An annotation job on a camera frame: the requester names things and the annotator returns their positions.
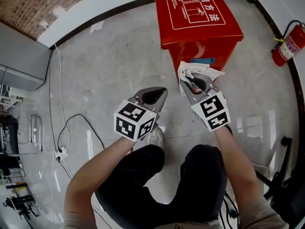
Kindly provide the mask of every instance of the fire extinguisher label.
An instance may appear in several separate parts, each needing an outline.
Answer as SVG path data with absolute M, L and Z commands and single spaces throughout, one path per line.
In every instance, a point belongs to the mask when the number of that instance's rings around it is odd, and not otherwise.
M 300 51 L 300 48 L 295 44 L 291 36 L 288 36 L 283 45 L 279 48 L 280 55 L 286 61 L 296 55 L 298 51 Z

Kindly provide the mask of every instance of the black pants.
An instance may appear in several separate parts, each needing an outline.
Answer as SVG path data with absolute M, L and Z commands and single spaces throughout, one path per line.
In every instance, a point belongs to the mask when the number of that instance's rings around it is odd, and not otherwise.
M 144 187 L 163 164 L 163 150 L 153 145 L 125 156 L 96 191 L 108 215 L 124 229 L 217 219 L 227 182 L 220 151 L 197 145 L 189 152 L 180 168 L 177 193 L 168 205 L 156 202 Z

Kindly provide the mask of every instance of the white cloth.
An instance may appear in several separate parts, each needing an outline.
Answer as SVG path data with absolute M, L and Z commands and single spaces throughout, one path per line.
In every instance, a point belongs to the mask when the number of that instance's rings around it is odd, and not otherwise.
M 180 62 L 178 68 L 179 79 L 183 80 L 184 82 L 187 82 L 188 84 L 191 84 L 191 82 L 186 77 L 190 77 L 193 79 L 193 73 L 207 75 L 212 79 L 212 81 L 215 80 L 218 76 L 224 75 L 223 72 L 210 68 L 210 65 L 206 63 L 186 63 L 184 61 Z M 179 88 L 181 95 L 185 96 L 185 92 L 182 86 L 180 85 L 180 81 Z

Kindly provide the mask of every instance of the red box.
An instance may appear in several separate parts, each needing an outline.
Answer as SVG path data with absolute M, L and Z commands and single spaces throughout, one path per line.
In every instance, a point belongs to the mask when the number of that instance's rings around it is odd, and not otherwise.
M 219 71 L 244 37 L 223 0 L 156 0 L 162 49 L 175 70 L 180 61 L 206 62 Z

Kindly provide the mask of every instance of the box lid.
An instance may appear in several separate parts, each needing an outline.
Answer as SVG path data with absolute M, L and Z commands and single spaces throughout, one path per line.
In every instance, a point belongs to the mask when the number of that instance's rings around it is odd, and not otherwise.
M 212 37 L 243 33 L 223 0 L 156 0 L 161 47 Z

